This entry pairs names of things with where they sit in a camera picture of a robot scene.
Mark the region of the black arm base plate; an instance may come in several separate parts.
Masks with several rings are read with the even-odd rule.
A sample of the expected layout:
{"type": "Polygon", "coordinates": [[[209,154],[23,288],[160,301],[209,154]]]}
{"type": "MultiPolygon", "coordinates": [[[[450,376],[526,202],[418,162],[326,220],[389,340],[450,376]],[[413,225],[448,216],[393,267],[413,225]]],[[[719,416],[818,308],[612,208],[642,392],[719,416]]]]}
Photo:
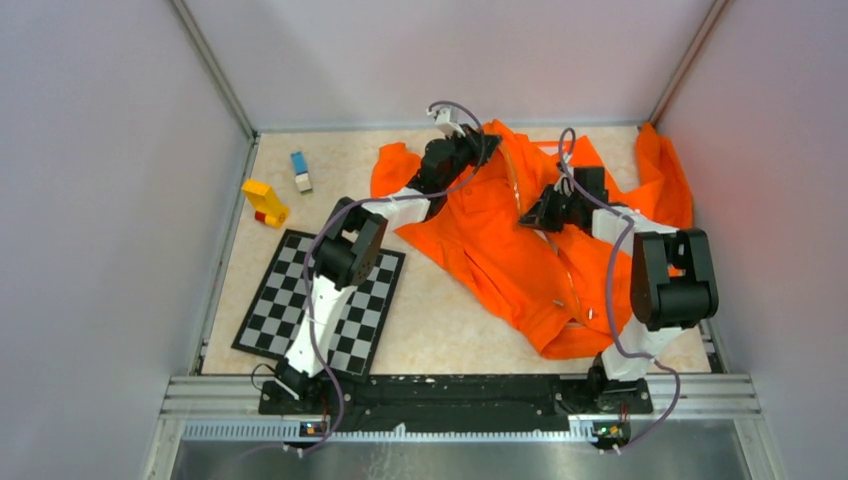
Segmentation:
{"type": "Polygon", "coordinates": [[[527,407],[547,414],[649,414],[654,411],[647,381],[612,381],[597,375],[371,375],[341,379],[340,391],[325,376],[311,383],[312,392],[296,400],[275,381],[263,384],[258,411],[262,415],[335,414],[339,406],[375,407],[527,407]]]}

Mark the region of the orange fleece jacket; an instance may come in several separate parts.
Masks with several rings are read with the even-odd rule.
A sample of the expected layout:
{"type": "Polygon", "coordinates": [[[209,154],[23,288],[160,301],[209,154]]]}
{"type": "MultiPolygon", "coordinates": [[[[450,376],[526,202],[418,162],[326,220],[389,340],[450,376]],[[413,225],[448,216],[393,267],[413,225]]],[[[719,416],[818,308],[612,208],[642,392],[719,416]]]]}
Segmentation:
{"type": "MultiPolygon", "coordinates": [[[[605,308],[612,245],[571,225],[546,238],[520,226],[519,217],[558,180],[556,156],[500,120],[484,129],[501,137],[488,163],[448,195],[433,219],[395,233],[520,331],[542,357],[594,357],[612,344],[605,308]]],[[[670,139],[644,124],[634,150],[640,185],[623,192],[605,173],[608,201],[658,223],[691,228],[692,193],[670,139]]],[[[380,147],[371,195],[396,192],[420,164],[402,142],[380,147]]]]}

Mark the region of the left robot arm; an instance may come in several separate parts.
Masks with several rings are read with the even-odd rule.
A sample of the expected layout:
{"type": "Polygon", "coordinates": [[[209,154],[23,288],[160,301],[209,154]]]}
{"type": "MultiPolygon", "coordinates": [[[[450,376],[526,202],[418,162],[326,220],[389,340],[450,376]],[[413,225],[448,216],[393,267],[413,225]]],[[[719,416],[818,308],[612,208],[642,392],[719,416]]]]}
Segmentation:
{"type": "Polygon", "coordinates": [[[430,141],[407,184],[387,196],[340,199],[307,252],[305,312],[297,335],[274,373],[283,401],[297,413],[319,404],[316,379],[331,371],[327,356],[342,310],[373,270],[385,234],[434,218],[450,193],[461,189],[496,152],[501,138],[460,126],[430,141]]]}

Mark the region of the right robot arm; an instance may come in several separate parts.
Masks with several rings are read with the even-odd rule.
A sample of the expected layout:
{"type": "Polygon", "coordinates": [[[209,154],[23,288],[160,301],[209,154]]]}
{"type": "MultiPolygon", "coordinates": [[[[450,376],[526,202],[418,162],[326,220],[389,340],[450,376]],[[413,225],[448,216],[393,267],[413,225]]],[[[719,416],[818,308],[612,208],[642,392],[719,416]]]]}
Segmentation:
{"type": "Polygon", "coordinates": [[[631,318],[588,373],[586,397],[612,412],[633,396],[649,365],[685,330],[713,317],[719,306],[708,236],[653,221],[608,200],[601,167],[569,168],[546,186],[519,223],[544,232],[567,225],[610,244],[611,257],[631,259],[631,318]]]}

